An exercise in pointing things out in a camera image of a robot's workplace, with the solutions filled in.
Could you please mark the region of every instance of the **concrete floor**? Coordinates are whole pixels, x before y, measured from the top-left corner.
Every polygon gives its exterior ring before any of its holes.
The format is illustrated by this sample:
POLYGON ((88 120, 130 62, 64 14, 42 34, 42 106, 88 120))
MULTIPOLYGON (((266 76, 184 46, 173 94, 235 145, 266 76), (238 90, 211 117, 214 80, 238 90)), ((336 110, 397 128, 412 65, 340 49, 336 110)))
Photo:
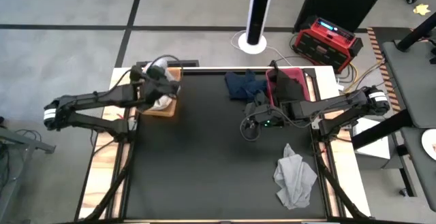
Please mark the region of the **concrete floor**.
MULTIPOLYGON (((304 0, 272 0, 267 26, 292 27, 304 0)), ((419 0, 430 3, 436 0, 419 0)), ((133 0, 0 0, 0 24, 125 25, 133 0)), ((249 0, 141 0, 135 25, 244 26, 249 0)), ((415 27, 426 16, 411 12, 404 0, 379 0, 361 27, 415 27)), ((230 45, 235 33, 134 31, 123 66, 149 61, 160 54, 198 59, 201 66, 267 65, 280 58, 267 50, 248 56, 230 45)), ((291 33, 266 33, 268 45, 285 56, 291 33)), ((367 34, 359 34, 364 48, 353 60, 362 73, 375 63, 367 34)), ((0 30, 0 115, 12 129, 37 129, 44 141, 57 145, 53 155, 36 152, 16 200, 11 219, 34 223, 71 221, 76 211, 91 154, 90 131, 69 128, 47 131, 42 108, 64 94, 88 93, 108 88, 123 37, 122 31, 0 30)), ((289 58, 293 65, 310 65, 289 58)), ((379 84, 378 71, 363 84, 379 84)), ((100 116, 101 110, 89 111, 100 116)), ((419 197, 403 198, 395 170, 362 171, 374 217, 396 221, 435 223, 419 187, 419 197)))

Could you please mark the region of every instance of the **navy blue cloth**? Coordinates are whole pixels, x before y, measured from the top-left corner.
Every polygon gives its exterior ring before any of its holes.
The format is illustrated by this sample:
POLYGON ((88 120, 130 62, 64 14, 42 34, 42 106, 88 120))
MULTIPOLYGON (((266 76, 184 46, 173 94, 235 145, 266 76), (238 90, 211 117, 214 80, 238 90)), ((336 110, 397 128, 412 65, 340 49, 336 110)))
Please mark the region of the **navy blue cloth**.
POLYGON ((249 69, 245 71, 245 76, 228 71, 225 74, 225 83, 230 99, 253 101, 259 91, 266 93, 266 80, 256 80, 254 72, 249 69))

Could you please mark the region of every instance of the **gray cloth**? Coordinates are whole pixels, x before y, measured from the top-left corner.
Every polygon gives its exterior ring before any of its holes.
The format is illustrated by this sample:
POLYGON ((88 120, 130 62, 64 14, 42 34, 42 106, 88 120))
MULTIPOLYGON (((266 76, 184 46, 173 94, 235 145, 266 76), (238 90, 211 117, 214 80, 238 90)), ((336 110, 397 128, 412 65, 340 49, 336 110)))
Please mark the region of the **gray cloth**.
POLYGON ((310 166, 286 144, 274 173, 274 181, 281 187, 277 192, 281 203, 289 210, 308 206, 316 178, 310 166))

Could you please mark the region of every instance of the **black tabletop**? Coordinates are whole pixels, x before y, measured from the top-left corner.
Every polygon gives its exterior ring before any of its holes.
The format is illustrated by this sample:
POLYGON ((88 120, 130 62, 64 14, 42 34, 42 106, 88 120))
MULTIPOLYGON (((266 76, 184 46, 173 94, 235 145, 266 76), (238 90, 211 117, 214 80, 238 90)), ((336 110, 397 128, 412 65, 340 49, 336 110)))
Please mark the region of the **black tabletop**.
POLYGON ((421 137, 425 131, 425 129, 404 127, 401 129, 401 134, 404 137, 405 145, 414 163, 416 174, 420 179, 430 209, 436 211, 436 161, 422 147, 421 137))
POLYGON ((185 75, 174 117, 141 116, 126 218, 325 218, 318 180, 310 205, 293 210, 273 180, 287 143, 317 172, 309 129, 263 129, 247 142, 239 132, 244 107, 229 100, 222 74, 185 75))
POLYGON ((418 128, 436 128, 436 65, 429 60, 434 46, 416 42, 407 52, 396 49, 393 42, 383 44, 386 60, 398 89, 418 128))

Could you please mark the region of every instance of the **white plate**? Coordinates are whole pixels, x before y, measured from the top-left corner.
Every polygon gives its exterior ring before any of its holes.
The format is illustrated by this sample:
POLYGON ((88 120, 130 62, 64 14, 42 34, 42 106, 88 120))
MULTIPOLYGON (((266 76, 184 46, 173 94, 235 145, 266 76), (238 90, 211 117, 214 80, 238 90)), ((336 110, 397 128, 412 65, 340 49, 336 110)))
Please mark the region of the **white plate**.
POLYGON ((436 144, 436 129, 427 129, 422 134, 422 147, 426 153, 433 159, 436 160, 436 152, 433 149, 433 145, 436 144))

